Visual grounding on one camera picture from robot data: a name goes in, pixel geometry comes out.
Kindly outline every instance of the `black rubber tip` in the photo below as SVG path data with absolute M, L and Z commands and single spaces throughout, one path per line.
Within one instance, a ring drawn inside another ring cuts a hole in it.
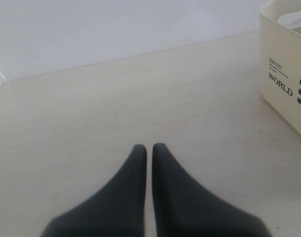
M 152 192 L 158 237 L 270 237 L 263 222 L 196 182 L 165 144 L 155 144 Z
M 143 237 L 147 151 L 135 145 L 94 196 L 53 219 L 42 237 Z

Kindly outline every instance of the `cream plastic basket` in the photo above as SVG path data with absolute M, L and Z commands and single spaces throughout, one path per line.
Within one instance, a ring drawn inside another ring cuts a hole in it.
M 278 24 L 298 11 L 301 0 L 274 0 L 260 9 L 260 91 L 301 134 L 301 28 Z

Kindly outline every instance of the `black pointed object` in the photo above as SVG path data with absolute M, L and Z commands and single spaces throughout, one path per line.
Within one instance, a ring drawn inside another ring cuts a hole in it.
M 143 237 L 147 151 L 135 145 L 95 195 L 53 219 L 42 237 Z
M 158 237 L 270 237 L 258 217 L 219 199 L 195 181 L 165 144 L 155 144 L 152 192 Z

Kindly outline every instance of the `floor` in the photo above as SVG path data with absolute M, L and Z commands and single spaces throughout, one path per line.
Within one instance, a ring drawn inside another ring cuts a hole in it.
M 258 89 L 258 34 L 6 83 L 0 90 L 0 237 L 39 236 L 148 149 L 146 236 L 155 237 L 151 149 L 165 142 L 202 185 L 301 237 L 301 136 Z

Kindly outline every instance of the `light wooden floor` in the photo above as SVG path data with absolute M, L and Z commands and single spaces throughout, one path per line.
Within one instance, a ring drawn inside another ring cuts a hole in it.
M 301 237 L 301 136 L 261 97 L 257 34 L 20 79 L 0 90 L 0 237 L 35 237 L 165 142 L 202 185 Z

